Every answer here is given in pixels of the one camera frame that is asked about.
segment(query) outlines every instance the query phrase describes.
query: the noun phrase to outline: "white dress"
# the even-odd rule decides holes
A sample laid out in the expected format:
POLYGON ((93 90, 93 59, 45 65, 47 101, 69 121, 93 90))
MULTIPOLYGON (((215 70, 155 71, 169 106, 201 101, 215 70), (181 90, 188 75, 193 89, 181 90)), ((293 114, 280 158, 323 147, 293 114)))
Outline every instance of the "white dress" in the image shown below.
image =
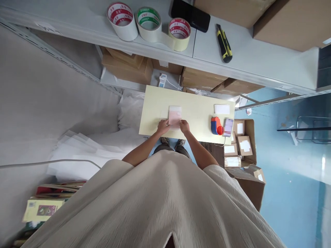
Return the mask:
POLYGON ((108 161, 23 246, 285 247, 238 182, 162 150, 108 161))

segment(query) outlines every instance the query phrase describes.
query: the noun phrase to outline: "hand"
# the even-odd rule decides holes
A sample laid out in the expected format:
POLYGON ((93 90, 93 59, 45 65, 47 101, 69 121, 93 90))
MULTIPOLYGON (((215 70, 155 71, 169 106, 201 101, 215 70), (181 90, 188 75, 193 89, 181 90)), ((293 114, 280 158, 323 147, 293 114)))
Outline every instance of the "hand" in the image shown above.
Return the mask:
POLYGON ((190 126, 186 120, 181 120, 179 123, 179 127, 184 135, 190 132, 190 126))
POLYGON ((158 124, 158 130, 156 131, 159 135, 164 135, 170 129, 169 120, 161 120, 158 124))

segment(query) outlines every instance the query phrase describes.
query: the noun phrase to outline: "shoe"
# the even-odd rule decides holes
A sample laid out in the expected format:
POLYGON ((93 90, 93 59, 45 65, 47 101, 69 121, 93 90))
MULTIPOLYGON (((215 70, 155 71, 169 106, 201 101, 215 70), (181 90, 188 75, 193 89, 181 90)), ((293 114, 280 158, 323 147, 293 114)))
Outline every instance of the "shoe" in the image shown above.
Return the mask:
POLYGON ((170 144, 169 144, 169 139, 168 139, 168 138, 166 138, 166 137, 161 137, 161 138, 160 138, 160 141, 161 141, 162 144, 166 144, 167 146, 170 146, 170 144))
POLYGON ((175 150, 177 150, 177 146, 184 146, 185 145, 185 139, 179 139, 177 142, 177 145, 175 146, 175 150))

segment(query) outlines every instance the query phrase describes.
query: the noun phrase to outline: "pink card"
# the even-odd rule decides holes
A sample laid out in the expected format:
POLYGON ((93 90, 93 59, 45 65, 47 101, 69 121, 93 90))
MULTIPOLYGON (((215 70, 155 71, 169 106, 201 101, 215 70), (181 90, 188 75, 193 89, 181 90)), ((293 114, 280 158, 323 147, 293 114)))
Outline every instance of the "pink card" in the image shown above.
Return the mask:
POLYGON ((179 123, 182 119, 182 107, 180 106, 169 106, 169 125, 171 128, 179 128, 179 123))

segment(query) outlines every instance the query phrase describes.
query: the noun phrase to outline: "packing tape roll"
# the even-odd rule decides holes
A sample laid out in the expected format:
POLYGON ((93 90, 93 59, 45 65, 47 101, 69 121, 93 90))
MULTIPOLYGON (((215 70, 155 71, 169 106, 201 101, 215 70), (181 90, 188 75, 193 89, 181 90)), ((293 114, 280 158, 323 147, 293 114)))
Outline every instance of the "packing tape roll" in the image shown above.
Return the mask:
POLYGON ((168 26, 168 35, 162 32, 162 21, 159 13, 150 7, 138 9, 136 15, 141 37, 148 42, 160 42, 172 50, 184 51, 191 35, 191 27, 187 21, 181 18, 171 20, 168 26))
POLYGON ((133 41, 138 36, 133 12, 125 3, 112 3, 107 10, 107 17, 118 37, 124 41, 133 41))

